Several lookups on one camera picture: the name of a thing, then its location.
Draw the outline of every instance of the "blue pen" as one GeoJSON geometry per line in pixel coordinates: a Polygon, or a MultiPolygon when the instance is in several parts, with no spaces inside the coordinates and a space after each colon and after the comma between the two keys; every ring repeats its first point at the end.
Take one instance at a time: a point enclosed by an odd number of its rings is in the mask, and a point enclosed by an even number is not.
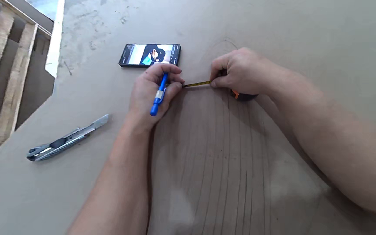
{"type": "Polygon", "coordinates": [[[165,97],[166,91],[166,80],[168,79],[168,74],[164,73],[162,82],[160,83],[159,90],[156,92],[156,96],[154,97],[154,102],[152,109],[150,110],[150,115],[156,116],[158,114],[159,105],[162,103],[163,98],[165,97]]]}

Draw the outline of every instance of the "phone screen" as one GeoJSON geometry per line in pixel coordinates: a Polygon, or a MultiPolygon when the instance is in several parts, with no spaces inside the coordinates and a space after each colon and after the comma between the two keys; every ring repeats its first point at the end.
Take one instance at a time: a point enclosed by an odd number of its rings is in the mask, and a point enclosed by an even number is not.
{"type": "Polygon", "coordinates": [[[178,64],[179,44],[127,44],[120,60],[122,65],[150,66],[155,63],[178,64]]]}

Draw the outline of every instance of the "finger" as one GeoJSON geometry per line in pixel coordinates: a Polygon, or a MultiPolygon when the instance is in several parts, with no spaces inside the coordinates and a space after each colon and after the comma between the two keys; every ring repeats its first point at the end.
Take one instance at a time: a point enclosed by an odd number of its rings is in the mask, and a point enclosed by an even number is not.
{"type": "Polygon", "coordinates": [[[180,82],[182,84],[185,83],[185,80],[181,78],[180,74],[169,74],[168,75],[169,82],[180,82]]]}
{"type": "Polygon", "coordinates": [[[227,69],[229,59],[230,53],[227,53],[213,60],[211,64],[210,81],[213,81],[215,78],[219,77],[218,73],[220,72],[220,70],[227,69]]]}
{"type": "Polygon", "coordinates": [[[151,80],[152,82],[157,82],[157,80],[162,80],[164,73],[180,74],[181,72],[182,70],[174,64],[155,63],[144,73],[149,75],[147,76],[147,79],[151,80]]]}
{"type": "Polygon", "coordinates": [[[211,82],[210,85],[213,88],[218,88],[218,87],[228,87],[228,88],[230,88],[230,85],[231,85],[230,76],[226,75],[226,76],[215,78],[211,82]]]}
{"type": "Polygon", "coordinates": [[[175,95],[181,91],[181,89],[182,84],[179,82],[173,82],[169,84],[169,86],[166,88],[163,101],[169,104],[170,101],[175,97],[175,95]]]}

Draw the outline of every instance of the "yellow measuring tape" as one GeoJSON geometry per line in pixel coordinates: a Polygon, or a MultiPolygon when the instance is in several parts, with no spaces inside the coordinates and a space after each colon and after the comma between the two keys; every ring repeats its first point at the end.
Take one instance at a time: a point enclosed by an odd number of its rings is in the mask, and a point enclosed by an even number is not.
{"type": "Polygon", "coordinates": [[[206,81],[206,82],[197,82],[197,83],[192,83],[188,85],[184,85],[183,87],[195,87],[195,86],[200,86],[200,85],[205,85],[205,84],[210,84],[211,81],[206,81]]]}

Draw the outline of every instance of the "stain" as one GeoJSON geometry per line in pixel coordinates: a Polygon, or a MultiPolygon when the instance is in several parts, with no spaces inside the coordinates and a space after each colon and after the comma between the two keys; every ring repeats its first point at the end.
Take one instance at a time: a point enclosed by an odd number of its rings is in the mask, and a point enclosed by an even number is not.
{"type": "Polygon", "coordinates": [[[65,13],[67,13],[67,11],[69,10],[69,8],[71,8],[72,6],[76,5],[76,4],[82,4],[82,2],[84,2],[85,0],[68,0],[68,1],[65,1],[65,13]]]}
{"type": "Polygon", "coordinates": [[[69,66],[66,64],[66,61],[63,61],[63,63],[65,64],[66,68],[68,69],[69,74],[72,76],[72,72],[71,72],[71,70],[69,69],[69,66]]]}
{"type": "Polygon", "coordinates": [[[120,18],[120,21],[121,21],[122,24],[125,24],[127,22],[127,19],[122,17],[122,18],[120,18]]]}
{"type": "Polygon", "coordinates": [[[89,48],[94,51],[94,50],[97,50],[97,45],[94,44],[92,41],[89,42],[89,48]]]}
{"type": "Polygon", "coordinates": [[[180,32],[179,30],[176,30],[176,34],[177,34],[178,36],[184,36],[184,34],[183,34],[182,32],[180,32]]]}
{"type": "Polygon", "coordinates": [[[92,13],[95,13],[93,16],[97,16],[98,15],[97,12],[98,12],[97,10],[93,10],[92,12],[88,12],[88,13],[85,13],[85,14],[78,15],[76,18],[82,18],[82,17],[85,17],[85,16],[90,15],[92,13]]]}

